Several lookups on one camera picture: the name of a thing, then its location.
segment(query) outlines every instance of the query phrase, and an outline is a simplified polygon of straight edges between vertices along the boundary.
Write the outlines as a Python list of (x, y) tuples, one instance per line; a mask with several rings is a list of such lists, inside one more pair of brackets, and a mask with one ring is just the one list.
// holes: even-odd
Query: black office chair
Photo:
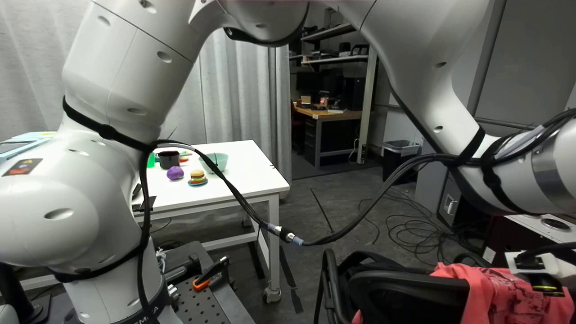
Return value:
[[(461, 254), (454, 262), (470, 258), (490, 264), (475, 254)], [(362, 311), (364, 324), (460, 323), (470, 287), (466, 280), (431, 277), (432, 271), (404, 267), (380, 255), (357, 251), (340, 265), (331, 249), (322, 257), (322, 271), (314, 324), (320, 307), (329, 324), (349, 324)]]

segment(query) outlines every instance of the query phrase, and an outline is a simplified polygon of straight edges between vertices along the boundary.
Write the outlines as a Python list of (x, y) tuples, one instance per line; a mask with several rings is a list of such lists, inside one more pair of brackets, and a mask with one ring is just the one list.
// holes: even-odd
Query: trash can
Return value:
[[(409, 140), (384, 142), (382, 147), (382, 181), (388, 177), (402, 163), (408, 161), (420, 152), (420, 144)], [(416, 180), (417, 172), (408, 171), (395, 184), (403, 184)]]

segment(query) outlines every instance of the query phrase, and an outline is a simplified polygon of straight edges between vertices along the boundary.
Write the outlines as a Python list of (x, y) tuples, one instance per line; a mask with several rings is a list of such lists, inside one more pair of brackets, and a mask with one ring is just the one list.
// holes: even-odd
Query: velcro strap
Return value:
[(146, 240), (146, 244), (140, 244), (140, 245), (136, 246), (136, 248), (134, 248), (130, 252), (128, 252), (128, 254), (126, 254), (122, 259), (119, 259), (118, 261), (116, 261), (114, 263), (110, 263), (109, 265), (107, 265), (103, 268), (94, 270), (94, 271), (91, 271), (90, 269), (86, 269), (85, 272), (82, 272), (81, 271), (82, 269), (78, 269), (78, 270), (80, 270), (79, 273), (71, 274), (71, 273), (56, 272), (50, 268), (48, 268), (48, 270), (54, 275), (56, 280), (58, 280), (62, 283), (96, 278), (96, 277), (98, 277), (98, 276), (100, 276), (100, 275), (102, 275), (108, 271), (113, 270), (114, 268), (118, 267), (119, 265), (123, 264), (124, 262), (126, 262), (126, 261), (128, 261), (134, 257), (137, 257), (140, 253), (142, 253), (144, 251), (144, 249), (148, 245), (149, 241), (150, 240)]
[(513, 210), (518, 214), (528, 214), (532, 215), (532, 213), (523, 210), (522, 208), (518, 207), (504, 192), (502, 189), (502, 181), (500, 177), (494, 172), (494, 155), (496, 151), (502, 146), (502, 144), (508, 139), (508, 137), (502, 137), (492, 143), (488, 149), (482, 154), (480, 158), (480, 169), (484, 174), (484, 183), (492, 193), (496, 196), (496, 198), (505, 205), (508, 209)]
[(84, 127), (90, 128), (91, 130), (97, 132), (98, 135), (100, 135), (103, 139), (114, 140), (142, 152), (151, 152), (149, 145), (137, 141), (122, 133), (118, 133), (118, 131), (114, 127), (98, 123), (97, 121), (85, 115), (82, 115), (80, 112), (74, 110), (66, 102), (66, 97), (62, 99), (62, 107), (64, 108), (64, 112), (66, 113), (66, 115), (68, 115), (68, 117), (70, 117), (70, 119), (72, 119), (73, 121), (79, 123)]
[(472, 156), (474, 156), (474, 153), (476, 153), (476, 151), (480, 147), (480, 144), (482, 144), (482, 140), (484, 139), (485, 135), (486, 132), (481, 126), (479, 126), (476, 135), (472, 137), (472, 140), (470, 141), (470, 143), (468, 143), (468, 145), (460, 153), (460, 155), (458, 155), (458, 157), (455, 158), (453, 161), (443, 162), (443, 164), (449, 168), (457, 168), (464, 165), (472, 158)]

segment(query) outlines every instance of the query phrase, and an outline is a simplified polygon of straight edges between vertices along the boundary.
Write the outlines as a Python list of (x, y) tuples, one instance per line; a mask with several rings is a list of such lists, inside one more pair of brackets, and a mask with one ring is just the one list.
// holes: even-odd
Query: caster wheel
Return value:
[(273, 291), (270, 287), (266, 287), (262, 294), (262, 301), (264, 301), (265, 304), (276, 303), (280, 301), (280, 298), (282, 298), (282, 291), (280, 289)]
[(242, 220), (242, 227), (244, 227), (244, 228), (251, 228), (252, 227), (252, 222), (250, 221), (250, 218), (245, 218)]

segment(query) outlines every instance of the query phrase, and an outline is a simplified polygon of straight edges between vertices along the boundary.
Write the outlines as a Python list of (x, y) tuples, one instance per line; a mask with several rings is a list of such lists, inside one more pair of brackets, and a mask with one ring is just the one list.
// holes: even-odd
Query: wooden desk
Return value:
[(342, 119), (361, 119), (362, 118), (362, 111), (352, 111), (347, 110), (343, 114), (333, 114), (326, 110), (311, 110), (307, 108), (299, 108), (296, 107), (296, 111), (300, 114), (310, 116), (314, 119), (328, 119), (328, 118), (337, 118), (339, 120)]
[(316, 120), (316, 123), (314, 125), (314, 127), (316, 129), (310, 130), (311, 134), (309, 134), (310, 136), (312, 136), (312, 134), (315, 133), (314, 145), (307, 143), (306, 139), (305, 139), (305, 143), (304, 143), (305, 151), (307, 149), (314, 150), (313, 151), (313, 154), (314, 154), (313, 158), (310, 156), (310, 158), (307, 157), (306, 159), (308, 160), (308, 162), (312, 163), (316, 169), (320, 168), (320, 158), (321, 157), (350, 154), (350, 153), (356, 151), (355, 148), (352, 148), (352, 149), (340, 149), (340, 150), (321, 152), (320, 148), (321, 148), (321, 143), (322, 143), (322, 124), (324, 122), (335, 122), (337, 120), (362, 119), (362, 111), (347, 110), (343, 114), (332, 114), (326, 110), (311, 110), (311, 109), (299, 108), (299, 107), (296, 107), (295, 110), (300, 114), (309, 116), (312, 119)]

